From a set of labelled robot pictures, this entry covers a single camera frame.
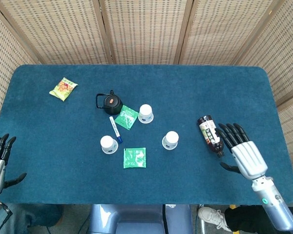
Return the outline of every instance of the green tea packet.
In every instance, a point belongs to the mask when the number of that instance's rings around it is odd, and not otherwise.
[[[124,169],[133,167],[147,167],[145,148],[124,149]]]
[[[123,105],[120,114],[115,119],[115,123],[118,123],[122,127],[130,130],[133,123],[136,121],[138,114],[139,114],[138,112]]]
[[[65,99],[67,99],[67,97],[77,85],[78,84],[75,84],[74,82],[71,82],[70,80],[63,77],[60,83],[58,83],[58,85],[55,86],[55,88],[51,90],[49,94],[61,99],[62,101],[65,101]]]

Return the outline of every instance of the snack bag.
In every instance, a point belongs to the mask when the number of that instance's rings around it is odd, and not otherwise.
[[[65,101],[65,99],[67,99],[67,97],[77,85],[78,84],[75,84],[63,77],[60,83],[58,83],[58,85],[55,86],[55,88],[51,90],[49,94],[61,99],[62,101]]]

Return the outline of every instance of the white sneaker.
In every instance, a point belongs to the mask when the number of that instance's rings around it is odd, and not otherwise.
[[[201,220],[217,225],[217,229],[223,228],[225,231],[232,232],[227,226],[225,215],[220,210],[214,210],[210,207],[202,207],[197,211]]]

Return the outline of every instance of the bottle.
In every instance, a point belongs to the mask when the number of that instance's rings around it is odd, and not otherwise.
[[[216,126],[212,117],[210,115],[203,116],[197,122],[209,148],[217,153],[218,157],[223,156],[224,144],[215,131]]]

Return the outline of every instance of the marker pen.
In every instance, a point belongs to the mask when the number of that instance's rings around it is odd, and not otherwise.
[[[115,123],[115,121],[114,121],[114,119],[113,119],[113,116],[110,116],[110,117],[109,117],[109,120],[111,120],[111,124],[112,124],[113,129],[114,129],[114,132],[115,132],[115,134],[116,134],[117,141],[118,141],[118,143],[121,144],[121,143],[123,142],[123,140],[122,140],[122,138],[121,138],[121,135],[120,135],[119,132],[118,132],[118,129],[117,129],[117,127],[116,127],[116,123]]]

